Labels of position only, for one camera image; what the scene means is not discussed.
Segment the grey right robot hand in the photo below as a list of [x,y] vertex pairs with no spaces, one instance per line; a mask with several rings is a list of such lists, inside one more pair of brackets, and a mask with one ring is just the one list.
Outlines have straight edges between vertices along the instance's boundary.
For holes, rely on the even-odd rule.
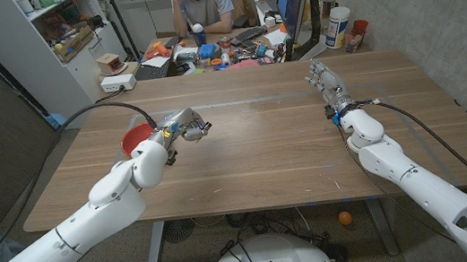
[[333,107],[338,115],[353,103],[342,78],[318,59],[310,60],[310,75],[305,80],[322,93],[326,104]]

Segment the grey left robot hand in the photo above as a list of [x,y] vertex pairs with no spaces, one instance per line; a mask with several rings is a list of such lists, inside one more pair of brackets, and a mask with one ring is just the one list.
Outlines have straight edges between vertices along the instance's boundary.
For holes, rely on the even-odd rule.
[[212,124],[203,120],[195,110],[191,108],[179,109],[158,121],[150,139],[169,149],[179,137],[184,138],[187,142],[202,139],[208,135],[211,127]]

